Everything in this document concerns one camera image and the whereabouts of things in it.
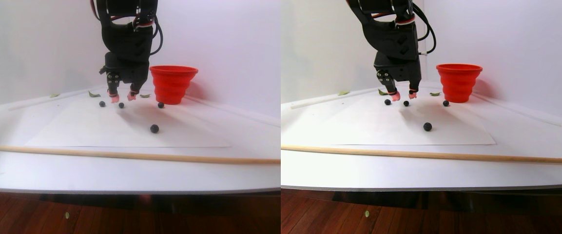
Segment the white backdrop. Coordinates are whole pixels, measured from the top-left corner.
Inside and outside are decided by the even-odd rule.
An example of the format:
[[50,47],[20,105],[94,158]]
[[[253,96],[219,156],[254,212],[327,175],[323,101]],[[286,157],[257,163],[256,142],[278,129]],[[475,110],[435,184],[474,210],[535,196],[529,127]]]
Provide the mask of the white backdrop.
[[150,62],[198,68],[191,96],[279,118],[279,2],[160,0],[165,40]]
[[478,92],[562,117],[562,1],[433,0],[425,13],[431,78],[437,64],[481,65]]
[[0,0],[0,104],[103,84],[87,1]]
[[[196,98],[278,118],[278,9],[276,0],[160,0],[165,40],[150,62],[200,69]],[[0,104],[101,85],[106,52],[87,0],[0,0]]]
[[[422,9],[423,3],[415,0]],[[284,0],[281,11],[282,103],[381,85],[373,65],[376,50],[344,0]],[[425,26],[418,22],[423,36]],[[426,74],[426,58],[420,58]]]

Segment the white tabletop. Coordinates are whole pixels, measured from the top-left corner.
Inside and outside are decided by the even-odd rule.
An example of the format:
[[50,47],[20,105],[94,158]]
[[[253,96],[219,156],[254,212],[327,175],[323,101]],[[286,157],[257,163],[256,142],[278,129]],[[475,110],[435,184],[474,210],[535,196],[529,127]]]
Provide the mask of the white tabletop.
[[[425,82],[421,92],[439,92],[439,89],[428,88],[431,85],[438,87],[438,84]],[[285,103],[282,105],[283,115],[289,116],[290,112],[304,111],[304,108],[318,105],[319,100],[328,98],[335,98],[335,96]],[[332,102],[346,102],[346,105],[350,104],[349,101],[350,98],[332,100]],[[483,125],[497,142],[495,145],[328,145],[328,147],[562,158],[562,118],[509,103],[500,105],[495,100],[490,101],[498,105],[477,96],[472,96],[467,103],[452,103],[452,105],[465,105],[480,116]],[[305,103],[315,104],[297,109],[290,108]],[[281,151],[281,160],[281,187],[287,189],[388,191],[562,187],[562,165],[557,164],[351,156],[289,150]]]
[[[0,144],[23,146],[80,92],[0,105]],[[179,108],[214,123],[228,148],[60,149],[279,158],[280,128],[191,100]],[[226,165],[0,152],[0,191],[56,194],[227,194],[279,189],[279,165]]]

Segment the dried leaf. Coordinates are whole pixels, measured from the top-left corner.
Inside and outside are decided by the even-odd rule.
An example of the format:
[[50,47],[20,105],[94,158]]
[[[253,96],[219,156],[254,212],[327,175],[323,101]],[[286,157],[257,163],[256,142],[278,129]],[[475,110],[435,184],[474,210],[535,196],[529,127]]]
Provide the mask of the dried leaf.
[[98,98],[101,96],[100,94],[92,94],[90,91],[88,91],[88,95],[90,96],[90,98]]

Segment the wooden stick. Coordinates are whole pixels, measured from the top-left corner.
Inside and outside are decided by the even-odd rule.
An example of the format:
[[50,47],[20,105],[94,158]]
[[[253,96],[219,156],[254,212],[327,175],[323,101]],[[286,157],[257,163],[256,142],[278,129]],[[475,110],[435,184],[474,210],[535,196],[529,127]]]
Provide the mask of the wooden stick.
[[102,152],[89,150],[44,149],[0,145],[0,151],[30,153],[30,154],[56,154],[61,156],[99,156],[105,158],[132,158],[146,160],[163,160],[176,162],[200,162],[223,164],[281,164],[280,159],[265,158],[222,158],[212,156],[172,156],[167,154],[135,154],[120,152]]
[[438,158],[456,160],[476,160],[493,162],[533,162],[533,163],[562,163],[562,158],[543,158],[537,156],[491,156],[482,154],[450,154],[429,152],[405,152],[391,150],[362,150],[362,149],[337,149],[325,147],[309,147],[300,145],[281,145],[282,150],[293,150],[326,154],[352,154],[361,156],[401,156],[408,158]]

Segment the red-brown wooden floor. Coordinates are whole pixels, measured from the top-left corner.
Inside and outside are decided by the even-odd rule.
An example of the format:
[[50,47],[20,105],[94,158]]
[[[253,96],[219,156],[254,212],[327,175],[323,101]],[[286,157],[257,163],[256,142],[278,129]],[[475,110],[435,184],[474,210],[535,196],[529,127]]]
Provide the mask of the red-brown wooden floor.
[[[0,234],[274,234],[280,229],[279,216],[170,214],[37,197],[0,193]],[[278,209],[274,204],[258,205],[255,209]]]
[[283,234],[562,234],[562,215],[403,209],[330,201],[309,193],[281,193]]

